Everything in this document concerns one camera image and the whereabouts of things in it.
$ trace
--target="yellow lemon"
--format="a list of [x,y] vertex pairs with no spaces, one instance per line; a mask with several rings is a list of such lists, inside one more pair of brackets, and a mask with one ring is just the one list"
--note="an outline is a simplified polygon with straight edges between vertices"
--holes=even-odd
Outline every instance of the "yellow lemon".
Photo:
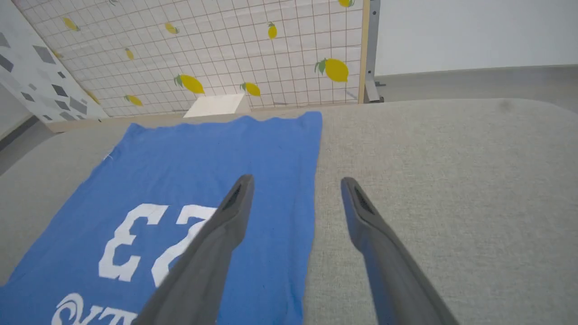
[[165,28],[171,34],[178,34],[179,33],[179,29],[175,28],[171,23],[166,23]]
[[246,90],[249,94],[253,96],[257,97],[261,96],[261,89],[259,89],[259,87],[254,83],[245,82],[240,86],[240,88],[242,90]]
[[93,94],[91,91],[86,90],[86,89],[85,89],[84,91],[85,91],[85,92],[90,96],[90,98],[92,98],[92,100],[95,101],[98,105],[101,104],[101,102],[98,101],[98,99],[94,96],[94,94]]
[[140,101],[140,99],[138,99],[137,97],[133,96],[133,95],[126,95],[124,97],[124,99],[126,99],[127,101],[133,103],[136,106],[142,106],[143,103]]
[[349,76],[349,69],[345,63],[334,59],[326,58],[320,62],[315,63],[315,71],[319,69],[319,72],[323,74],[327,71],[327,76],[329,79],[335,82],[347,82],[347,77]]
[[70,20],[69,18],[63,17],[62,21],[64,22],[64,25],[66,25],[66,27],[72,29],[73,31],[80,31],[80,27],[78,27],[77,25],[75,25],[72,20]]
[[277,27],[275,27],[274,23],[269,22],[269,38],[273,39],[277,37]]
[[124,50],[127,52],[127,57],[128,57],[129,59],[131,59],[131,60],[134,60],[134,59],[135,59],[134,54],[132,54],[132,51],[130,51],[130,50],[128,49],[128,47],[126,47]]
[[203,85],[199,82],[199,80],[196,80],[196,78],[191,76],[178,75],[175,77],[175,84],[178,84],[181,87],[184,86],[195,94],[205,93]]
[[355,4],[355,0],[339,0],[341,7],[349,8]]

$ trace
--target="geometric pattern panel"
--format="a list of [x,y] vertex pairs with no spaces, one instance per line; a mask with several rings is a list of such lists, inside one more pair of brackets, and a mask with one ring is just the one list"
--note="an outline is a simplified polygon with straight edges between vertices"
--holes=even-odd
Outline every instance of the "geometric pattern panel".
[[[26,1],[25,5],[52,3]],[[11,1],[0,1],[0,32],[0,83],[41,121],[76,121],[78,115],[85,119],[108,117],[77,81],[64,77],[66,68],[57,55]],[[67,103],[71,98],[78,109],[63,115],[63,110],[70,111]]]

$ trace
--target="number 23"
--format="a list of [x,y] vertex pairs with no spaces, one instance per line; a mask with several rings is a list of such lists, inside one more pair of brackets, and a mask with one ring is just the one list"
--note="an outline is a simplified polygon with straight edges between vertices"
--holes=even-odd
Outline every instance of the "number 23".
[[[158,224],[165,214],[168,205],[141,204],[131,210],[124,221],[114,231],[114,237],[106,243],[104,254],[98,262],[98,275],[102,278],[119,279],[130,282],[140,262],[140,256],[132,255],[128,261],[121,265],[114,265],[114,252],[120,245],[131,245],[136,235],[131,235],[130,229],[138,218],[146,218],[147,224]],[[185,205],[181,210],[176,224],[187,224],[188,219],[196,217],[203,219],[188,229],[187,236],[180,242],[167,248],[154,262],[151,268],[155,286],[159,286],[169,272],[169,264],[180,256],[187,248],[192,239],[203,227],[206,221],[213,215],[217,208],[200,205]]]

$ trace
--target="gray floor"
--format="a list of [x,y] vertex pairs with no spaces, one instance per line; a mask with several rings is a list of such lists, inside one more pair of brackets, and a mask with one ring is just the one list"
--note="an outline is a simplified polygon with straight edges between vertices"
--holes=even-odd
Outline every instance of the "gray floor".
[[478,69],[376,76],[386,102],[523,98],[578,113],[578,66]]
[[54,136],[42,122],[37,121],[12,143],[0,150],[0,175],[37,145]]
[[[343,214],[344,176],[360,182],[461,324],[578,324],[577,114],[526,99],[320,110],[305,325],[376,324],[363,259]],[[0,177],[0,283],[127,125],[55,136]],[[82,240],[73,236],[68,244]]]

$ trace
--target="white wall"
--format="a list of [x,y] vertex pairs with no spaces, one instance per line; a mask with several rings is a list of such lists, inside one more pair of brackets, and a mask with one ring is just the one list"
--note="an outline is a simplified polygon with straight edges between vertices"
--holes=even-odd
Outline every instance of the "white wall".
[[375,75],[578,64],[578,0],[381,0]]
[[26,107],[0,84],[0,139],[31,116]]

